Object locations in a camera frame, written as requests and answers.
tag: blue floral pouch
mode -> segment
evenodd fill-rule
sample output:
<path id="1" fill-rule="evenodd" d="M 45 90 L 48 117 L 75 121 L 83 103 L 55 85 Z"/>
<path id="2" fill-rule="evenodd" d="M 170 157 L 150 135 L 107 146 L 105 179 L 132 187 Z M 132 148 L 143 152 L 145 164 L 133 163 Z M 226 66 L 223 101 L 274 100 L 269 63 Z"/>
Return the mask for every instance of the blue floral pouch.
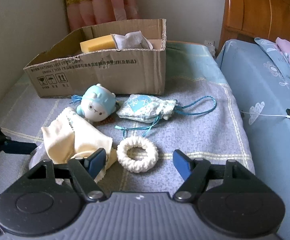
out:
<path id="1" fill-rule="evenodd" d="M 176 100 L 162 100 L 154 96 L 130 95 L 117 111 L 120 118 L 152 123 L 161 115 L 168 120 L 176 106 Z"/>

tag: screw head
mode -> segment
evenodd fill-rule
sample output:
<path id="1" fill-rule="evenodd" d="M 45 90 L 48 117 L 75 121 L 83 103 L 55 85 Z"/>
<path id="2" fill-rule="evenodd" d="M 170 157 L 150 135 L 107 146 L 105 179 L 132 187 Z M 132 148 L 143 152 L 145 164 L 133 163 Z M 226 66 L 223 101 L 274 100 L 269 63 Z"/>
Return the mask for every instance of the screw head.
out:
<path id="1" fill-rule="evenodd" d="M 175 197 L 179 200 L 188 200 L 190 197 L 192 197 L 192 194 L 188 191 L 179 191 L 176 192 Z"/>
<path id="2" fill-rule="evenodd" d="M 104 196 L 104 193 L 99 190 L 93 190 L 90 193 L 88 193 L 88 197 L 90 199 L 100 199 Z"/>

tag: white rabbit face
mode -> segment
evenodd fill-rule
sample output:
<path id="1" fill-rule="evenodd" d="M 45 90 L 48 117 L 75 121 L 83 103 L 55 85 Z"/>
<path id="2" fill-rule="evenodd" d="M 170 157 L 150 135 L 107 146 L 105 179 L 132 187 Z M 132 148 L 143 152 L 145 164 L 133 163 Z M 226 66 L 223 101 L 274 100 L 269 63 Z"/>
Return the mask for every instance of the white rabbit face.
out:
<path id="1" fill-rule="evenodd" d="M 84 116 L 92 122 L 99 122 L 108 117 L 104 107 L 94 100 L 83 99 L 81 108 L 84 111 Z"/>

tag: wooden furniture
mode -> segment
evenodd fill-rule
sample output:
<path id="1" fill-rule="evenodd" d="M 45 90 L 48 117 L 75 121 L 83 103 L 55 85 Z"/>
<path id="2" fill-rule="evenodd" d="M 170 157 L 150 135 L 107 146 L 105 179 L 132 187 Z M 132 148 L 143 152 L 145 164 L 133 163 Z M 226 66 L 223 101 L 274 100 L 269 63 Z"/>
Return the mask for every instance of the wooden furniture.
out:
<path id="1" fill-rule="evenodd" d="M 219 51 L 230 39 L 290 41 L 290 0 L 225 0 Z"/>

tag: yellow sponge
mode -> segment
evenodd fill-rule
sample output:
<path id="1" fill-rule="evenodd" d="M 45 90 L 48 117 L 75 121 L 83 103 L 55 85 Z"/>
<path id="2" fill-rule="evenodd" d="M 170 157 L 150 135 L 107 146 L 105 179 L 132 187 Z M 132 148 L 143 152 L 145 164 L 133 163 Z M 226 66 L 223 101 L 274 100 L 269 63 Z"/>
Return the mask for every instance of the yellow sponge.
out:
<path id="1" fill-rule="evenodd" d="M 83 41 L 80 43 L 83 53 L 88 53 L 91 51 L 101 50 L 101 49 L 115 49 L 115 42 L 112 35 L 102 36 L 94 38 L 88 41 Z"/>

